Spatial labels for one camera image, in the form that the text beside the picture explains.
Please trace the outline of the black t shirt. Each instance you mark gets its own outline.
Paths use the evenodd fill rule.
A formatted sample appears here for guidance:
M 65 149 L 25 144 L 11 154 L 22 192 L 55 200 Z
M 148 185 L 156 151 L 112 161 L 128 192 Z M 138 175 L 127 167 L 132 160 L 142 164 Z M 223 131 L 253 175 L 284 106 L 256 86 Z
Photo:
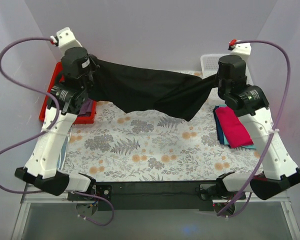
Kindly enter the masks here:
M 156 110 L 189 122 L 201 109 L 213 88 L 216 75 L 201 78 L 180 72 L 139 68 L 100 60 L 89 98 L 112 102 L 125 113 Z

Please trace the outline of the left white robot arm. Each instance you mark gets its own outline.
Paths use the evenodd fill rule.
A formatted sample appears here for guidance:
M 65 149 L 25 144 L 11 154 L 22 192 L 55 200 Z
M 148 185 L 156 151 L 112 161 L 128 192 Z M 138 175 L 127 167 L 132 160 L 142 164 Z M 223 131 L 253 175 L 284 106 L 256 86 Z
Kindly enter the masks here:
M 59 155 L 68 132 L 93 88 L 97 65 L 81 46 L 67 49 L 61 58 L 62 71 L 50 93 L 57 99 L 47 100 L 45 118 L 33 153 L 24 167 L 15 170 L 15 177 L 43 192 L 59 196 L 63 192 L 79 192 L 85 200 L 96 196 L 95 180 L 81 174 L 62 173 L 57 168 Z

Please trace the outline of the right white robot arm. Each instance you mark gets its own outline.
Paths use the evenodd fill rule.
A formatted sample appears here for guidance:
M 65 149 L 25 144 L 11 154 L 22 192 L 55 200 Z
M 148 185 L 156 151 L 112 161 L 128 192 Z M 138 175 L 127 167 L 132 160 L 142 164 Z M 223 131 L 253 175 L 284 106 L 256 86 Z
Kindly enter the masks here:
M 227 199 L 243 187 L 262 200 L 300 183 L 300 167 L 286 150 L 274 123 L 269 102 L 256 85 L 247 83 L 246 62 L 238 55 L 224 55 L 218 60 L 218 95 L 234 111 L 247 130 L 257 152 L 263 157 L 263 171 L 253 177 L 227 173 L 216 186 L 217 195 Z

